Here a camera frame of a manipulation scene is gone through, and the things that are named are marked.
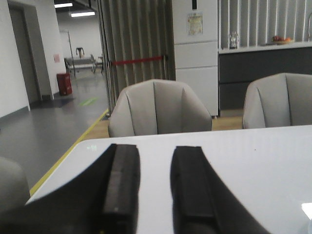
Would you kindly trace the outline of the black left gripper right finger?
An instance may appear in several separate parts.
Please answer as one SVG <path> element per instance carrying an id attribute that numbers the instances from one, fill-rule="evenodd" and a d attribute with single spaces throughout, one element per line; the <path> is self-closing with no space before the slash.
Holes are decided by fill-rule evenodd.
<path id="1" fill-rule="evenodd" d="M 171 162 L 176 234 L 266 234 L 227 188 L 201 147 L 177 146 Z"/>

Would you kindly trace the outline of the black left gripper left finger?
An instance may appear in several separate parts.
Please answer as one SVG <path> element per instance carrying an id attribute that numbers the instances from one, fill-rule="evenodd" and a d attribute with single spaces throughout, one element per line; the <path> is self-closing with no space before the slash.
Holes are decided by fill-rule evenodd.
<path id="1" fill-rule="evenodd" d="M 55 191 L 0 216 L 3 234 L 134 234 L 140 157 L 135 145 L 111 144 Z"/>

